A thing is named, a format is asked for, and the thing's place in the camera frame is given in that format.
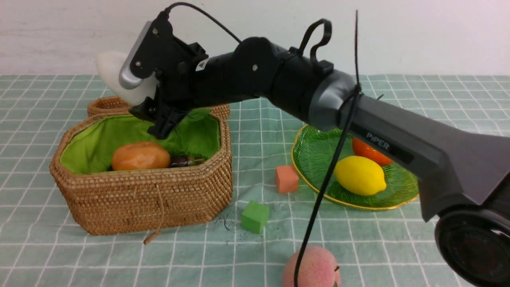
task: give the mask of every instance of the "green block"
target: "green block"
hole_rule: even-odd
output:
[[[241,214],[241,227],[260,234],[269,220],[269,207],[256,201],[250,201]]]

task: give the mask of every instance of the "table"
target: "table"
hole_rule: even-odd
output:
[[[365,93],[463,130],[510,135],[508,76],[362,76]],[[234,200],[212,222],[162,233],[90,236],[48,173],[62,134],[87,105],[112,95],[94,75],[0,76],[0,283],[3,286],[281,285],[315,193],[280,195],[274,169],[291,164],[303,126],[266,100],[231,105]],[[261,235],[240,228],[250,200],[270,207]],[[419,201],[368,212],[323,201],[310,244],[337,258],[342,287],[466,287],[441,259]]]

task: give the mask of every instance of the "yellow lemon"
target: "yellow lemon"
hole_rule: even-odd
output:
[[[348,156],[340,160],[334,175],[341,186],[360,196],[372,196],[386,189],[383,169],[366,157]]]

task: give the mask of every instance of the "white wall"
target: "white wall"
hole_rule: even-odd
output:
[[[333,39],[318,56],[349,73],[354,71],[354,11],[359,9],[362,74],[510,75],[508,0],[190,2],[242,39],[266,36],[284,47],[298,46],[308,25],[328,18]],[[170,3],[0,0],[0,74],[95,73],[97,53],[128,52],[143,24]],[[171,16],[177,36],[198,41],[210,55],[235,48],[227,34],[198,12],[179,7]]]

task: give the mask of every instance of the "green glass plate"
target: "green glass plate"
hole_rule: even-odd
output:
[[[316,193],[319,193],[341,135],[339,129],[320,132],[307,125],[296,136],[291,152],[292,164]],[[339,160],[351,155],[354,155],[354,151],[352,135],[349,134]],[[344,189],[332,176],[324,197],[338,204],[367,210],[389,210],[418,198],[418,182],[412,173],[396,163],[382,169],[387,188],[374,196],[355,195]]]

